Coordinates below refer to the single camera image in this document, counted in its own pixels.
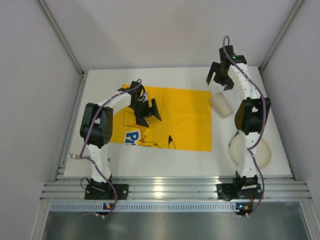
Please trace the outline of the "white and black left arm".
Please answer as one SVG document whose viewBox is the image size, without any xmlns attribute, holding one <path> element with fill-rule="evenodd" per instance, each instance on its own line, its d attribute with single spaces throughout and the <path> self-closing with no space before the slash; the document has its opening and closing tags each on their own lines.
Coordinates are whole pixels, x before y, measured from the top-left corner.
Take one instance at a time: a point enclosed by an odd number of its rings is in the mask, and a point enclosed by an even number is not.
<svg viewBox="0 0 320 240">
<path fill-rule="evenodd" d="M 119 88 L 114 95 L 99 103 L 87 103 L 84 108 L 79 131 L 83 146 L 79 158 L 91 162 L 90 179 L 94 184 L 113 185 L 108 143 L 113 135 L 114 115 L 127 107 L 133 110 L 135 124 L 139 127 L 148 128 L 149 117 L 162 120 L 156 100 L 148 100 L 148 93 L 141 79 L 132 81 L 127 88 Z"/>
</svg>

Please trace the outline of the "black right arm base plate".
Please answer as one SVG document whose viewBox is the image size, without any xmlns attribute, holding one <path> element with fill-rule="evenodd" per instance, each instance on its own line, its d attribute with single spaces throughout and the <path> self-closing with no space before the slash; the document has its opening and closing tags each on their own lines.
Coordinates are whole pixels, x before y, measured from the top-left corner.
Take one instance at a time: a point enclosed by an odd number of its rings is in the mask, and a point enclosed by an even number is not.
<svg viewBox="0 0 320 240">
<path fill-rule="evenodd" d="M 216 185 L 219 200 L 257 200 L 262 195 L 260 184 L 256 188 L 236 189 L 231 183 L 221 183 Z"/>
</svg>

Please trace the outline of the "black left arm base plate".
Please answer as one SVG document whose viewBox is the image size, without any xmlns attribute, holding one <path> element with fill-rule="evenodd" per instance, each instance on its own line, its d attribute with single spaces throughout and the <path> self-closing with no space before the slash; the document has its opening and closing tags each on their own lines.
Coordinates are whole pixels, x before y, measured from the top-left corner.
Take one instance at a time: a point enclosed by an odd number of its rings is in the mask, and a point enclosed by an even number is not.
<svg viewBox="0 0 320 240">
<path fill-rule="evenodd" d="M 129 194 L 128 184 L 114 184 L 118 200 L 126 200 Z M 115 200 L 116 195 L 113 188 L 108 183 L 88 184 L 86 186 L 85 200 Z"/>
</svg>

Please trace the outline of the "yellow cartoon print cloth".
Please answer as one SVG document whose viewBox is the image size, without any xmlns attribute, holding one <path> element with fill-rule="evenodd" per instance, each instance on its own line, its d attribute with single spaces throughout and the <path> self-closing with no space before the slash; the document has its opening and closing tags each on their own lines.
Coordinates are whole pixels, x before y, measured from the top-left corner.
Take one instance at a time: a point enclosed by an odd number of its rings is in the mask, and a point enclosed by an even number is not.
<svg viewBox="0 0 320 240">
<path fill-rule="evenodd" d="M 148 127 L 136 124 L 126 107 L 113 117 L 111 142 L 140 147 L 210 152 L 212 150 L 211 93 L 204 90 L 147 86 L 161 116 L 146 119 Z"/>
</svg>

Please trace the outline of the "beige paper cup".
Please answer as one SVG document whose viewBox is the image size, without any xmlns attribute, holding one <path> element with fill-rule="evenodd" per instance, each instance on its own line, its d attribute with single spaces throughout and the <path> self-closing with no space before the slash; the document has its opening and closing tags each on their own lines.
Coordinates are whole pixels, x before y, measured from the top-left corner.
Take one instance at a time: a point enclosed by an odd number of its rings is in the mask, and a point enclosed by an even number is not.
<svg viewBox="0 0 320 240">
<path fill-rule="evenodd" d="M 211 107 L 223 119 L 229 117 L 233 113 L 230 104 L 228 103 L 226 97 L 222 92 L 213 94 L 210 97 L 209 102 L 211 104 Z"/>
</svg>

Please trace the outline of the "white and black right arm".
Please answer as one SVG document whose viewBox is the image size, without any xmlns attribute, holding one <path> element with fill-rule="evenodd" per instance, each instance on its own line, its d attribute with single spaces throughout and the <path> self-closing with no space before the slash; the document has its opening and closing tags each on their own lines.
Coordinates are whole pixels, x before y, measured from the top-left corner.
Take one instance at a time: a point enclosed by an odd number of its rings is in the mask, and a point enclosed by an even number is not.
<svg viewBox="0 0 320 240">
<path fill-rule="evenodd" d="M 234 116 L 234 124 L 243 140 L 243 149 L 232 181 L 237 191 L 253 189 L 258 186 L 256 154 L 266 127 L 271 101 L 264 97 L 251 80 L 246 58 L 235 54 L 232 45 L 220 48 L 219 57 L 219 62 L 211 64 L 205 81 L 207 84 L 215 82 L 223 86 L 225 91 L 238 91 L 241 102 Z"/>
</svg>

